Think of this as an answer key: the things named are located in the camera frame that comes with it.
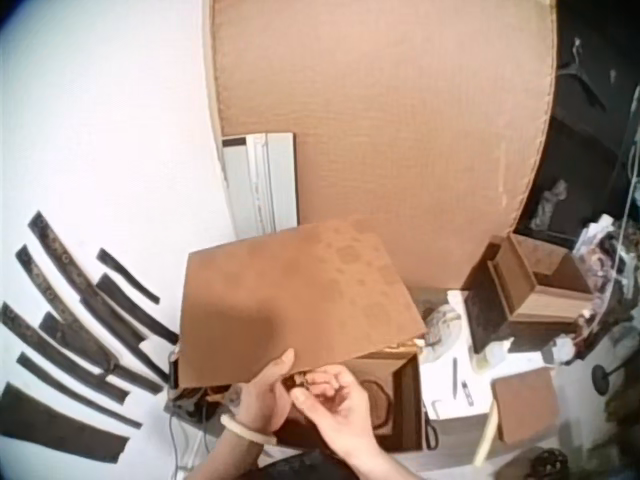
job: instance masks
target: brown cardboard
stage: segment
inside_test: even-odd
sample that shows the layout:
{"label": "brown cardboard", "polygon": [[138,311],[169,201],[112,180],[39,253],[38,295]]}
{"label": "brown cardboard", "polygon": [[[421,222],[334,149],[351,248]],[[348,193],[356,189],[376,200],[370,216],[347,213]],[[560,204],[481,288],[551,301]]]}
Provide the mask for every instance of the brown cardboard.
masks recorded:
{"label": "brown cardboard", "polygon": [[539,351],[558,335],[577,333],[577,324],[565,317],[514,320],[493,261],[485,261],[474,269],[465,308],[473,350],[477,354],[489,343],[511,337],[514,341],[510,352]]}
{"label": "brown cardboard", "polygon": [[[381,384],[392,398],[389,423],[374,430],[387,452],[424,447],[424,417],[418,357],[407,352],[376,352],[342,362],[360,382]],[[293,412],[276,432],[278,443],[298,448],[326,448],[319,432],[299,412]]]}
{"label": "brown cardboard", "polygon": [[217,0],[213,19],[222,133],[296,134],[301,223],[363,216],[407,285],[440,288],[515,225],[550,116],[553,6]]}
{"label": "brown cardboard", "polygon": [[593,302],[571,252],[556,245],[511,234],[493,265],[514,321],[572,323]]}
{"label": "brown cardboard", "polygon": [[522,442],[555,425],[559,407],[550,369],[499,378],[492,388],[503,442]]}
{"label": "brown cardboard", "polygon": [[289,347],[294,370],[424,333],[382,242],[333,221],[189,255],[181,387],[246,382]]}

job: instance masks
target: bracelet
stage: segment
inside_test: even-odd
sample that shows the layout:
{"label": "bracelet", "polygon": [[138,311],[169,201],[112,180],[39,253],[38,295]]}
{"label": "bracelet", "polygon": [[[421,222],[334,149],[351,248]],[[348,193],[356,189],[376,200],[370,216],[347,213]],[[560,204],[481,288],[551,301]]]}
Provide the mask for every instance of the bracelet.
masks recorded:
{"label": "bracelet", "polygon": [[274,435],[264,435],[262,433],[254,432],[253,430],[250,430],[244,425],[238,423],[236,419],[228,413],[222,414],[222,416],[220,417],[220,423],[222,423],[222,425],[224,425],[228,430],[231,430],[236,435],[250,440],[254,443],[259,443],[260,445],[278,444],[278,440]]}

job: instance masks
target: clothes hanger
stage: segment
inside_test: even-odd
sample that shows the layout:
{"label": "clothes hanger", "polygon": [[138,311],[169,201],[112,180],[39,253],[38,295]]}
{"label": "clothes hanger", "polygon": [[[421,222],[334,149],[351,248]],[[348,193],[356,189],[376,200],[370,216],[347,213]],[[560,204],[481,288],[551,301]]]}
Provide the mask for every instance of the clothes hanger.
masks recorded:
{"label": "clothes hanger", "polygon": [[561,66],[556,72],[556,76],[568,75],[578,80],[580,87],[582,87],[582,91],[587,97],[589,105],[592,107],[599,107],[603,112],[606,112],[607,105],[604,103],[602,96],[599,95],[597,90],[594,88],[591,80],[589,80],[587,72],[585,72],[584,68],[580,65],[582,42],[578,37],[573,39],[573,48],[571,51],[573,52],[573,62]]}

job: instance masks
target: cable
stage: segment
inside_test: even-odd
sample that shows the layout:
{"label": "cable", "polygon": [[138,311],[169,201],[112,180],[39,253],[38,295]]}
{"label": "cable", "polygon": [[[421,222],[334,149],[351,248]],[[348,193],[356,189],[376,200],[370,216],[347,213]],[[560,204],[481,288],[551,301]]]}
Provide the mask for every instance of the cable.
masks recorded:
{"label": "cable", "polygon": [[176,445],[176,437],[173,434],[173,410],[169,414],[169,435],[171,436],[171,444],[173,445],[173,475],[171,480],[178,478],[178,446]]}

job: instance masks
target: leather strip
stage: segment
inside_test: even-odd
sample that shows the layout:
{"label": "leather strip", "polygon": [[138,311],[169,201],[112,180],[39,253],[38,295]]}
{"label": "leather strip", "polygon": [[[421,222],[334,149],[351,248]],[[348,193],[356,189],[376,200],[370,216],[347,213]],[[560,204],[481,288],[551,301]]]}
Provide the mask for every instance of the leather strip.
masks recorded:
{"label": "leather strip", "polygon": [[109,333],[116,337],[120,343],[122,343],[131,354],[136,357],[136,359],[142,363],[145,367],[151,371],[156,377],[162,380],[162,383],[167,383],[169,381],[169,374],[162,370],[158,365],[156,365],[151,358],[144,353],[138,344],[132,344],[127,340],[125,336],[122,335],[122,332],[119,330],[121,324],[119,323],[108,323],[102,322],[101,318],[104,317],[105,312],[101,311],[102,308],[100,304],[92,303],[88,298],[81,298],[80,304],[87,309],[87,311],[93,315],[102,325],[109,330]]}
{"label": "leather strip", "polygon": [[71,288],[73,288],[80,298],[86,298],[87,302],[94,307],[94,311],[101,313],[101,318],[97,318],[98,321],[103,325],[104,323],[112,324],[112,328],[116,328],[123,337],[128,338],[128,341],[135,345],[139,345],[144,341],[144,335],[122,318],[122,316],[100,296],[100,293],[95,289],[91,280],[89,280],[78,266],[42,213],[37,212],[33,216],[29,222],[29,229],[36,236],[44,252]]}
{"label": "leather strip", "polygon": [[[53,340],[59,347],[78,355],[80,358],[89,362],[102,370],[106,365],[102,362],[102,357],[95,356],[93,349],[85,348],[83,339],[77,335],[77,333],[68,328],[65,323],[59,321],[55,315],[50,312],[45,313],[42,322],[39,326],[40,330],[51,340]],[[163,390],[162,385],[154,382],[153,380],[140,375],[133,370],[129,370],[127,367],[118,363],[111,372],[114,376],[121,380],[124,380],[131,385],[146,390],[147,392],[157,395]]]}
{"label": "leather strip", "polygon": [[20,263],[31,282],[36,286],[38,291],[49,303],[53,311],[56,312],[56,314],[65,323],[66,329],[73,331],[74,336],[79,338],[80,341],[78,342],[78,345],[81,345],[83,352],[86,353],[74,353],[85,359],[87,356],[96,358],[99,363],[97,366],[104,370],[105,373],[112,371],[119,363],[118,358],[113,354],[113,352],[102,345],[89,330],[87,330],[82,322],[64,303],[58,293],[51,286],[51,283],[45,276],[42,269],[38,266],[36,261],[31,256],[31,253],[29,252],[29,249],[26,245],[23,245],[22,248],[18,250],[18,252],[16,253],[16,258],[18,259],[18,263]]}
{"label": "leather strip", "polygon": [[54,410],[11,383],[0,398],[0,435],[104,463],[117,463],[129,441]]}
{"label": "leather strip", "polygon": [[6,303],[2,304],[2,324],[36,353],[83,385],[120,405],[126,400],[129,392],[106,382],[62,353]]}
{"label": "leather strip", "polygon": [[106,407],[103,407],[99,403],[94,402],[93,400],[88,399],[84,395],[80,395],[77,392],[74,392],[69,387],[67,387],[64,383],[59,381],[49,372],[47,372],[44,368],[38,365],[33,359],[27,355],[25,352],[22,352],[17,360],[18,365],[31,373],[34,377],[40,379],[43,383],[46,383],[54,390],[66,395],[72,400],[75,400],[78,403],[81,403],[85,407],[89,407],[96,412],[100,412],[107,417],[111,417],[119,422],[124,423],[133,428],[137,428],[138,430],[142,428],[142,424],[140,422],[136,422],[129,417],[125,417],[124,415],[120,415],[119,413],[114,412],[113,410],[109,410]]}
{"label": "leather strip", "polygon": [[105,273],[100,277],[96,287],[123,312],[139,322],[151,333],[165,339],[171,345],[177,345],[178,334],[139,307],[108,274]]}
{"label": "leather strip", "polygon": [[98,252],[98,256],[96,257],[100,263],[102,263],[105,267],[110,268],[122,278],[126,280],[126,282],[135,288],[138,292],[144,295],[149,301],[155,303],[156,305],[160,305],[160,297],[151,293],[151,291],[142,285],[136,277],[134,277],[129,270],[127,270],[124,265],[122,265],[118,260],[114,258],[109,252],[107,252],[104,248],[101,248]]}
{"label": "leather strip", "polygon": [[167,383],[169,378],[167,373],[153,363],[153,360],[139,348],[140,343],[145,339],[144,336],[102,298],[42,213],[37,212],[34,215],[29,222],[29,228],[60,274],[80,296],[80,303],[87,311],[145,367],[164,383]]}

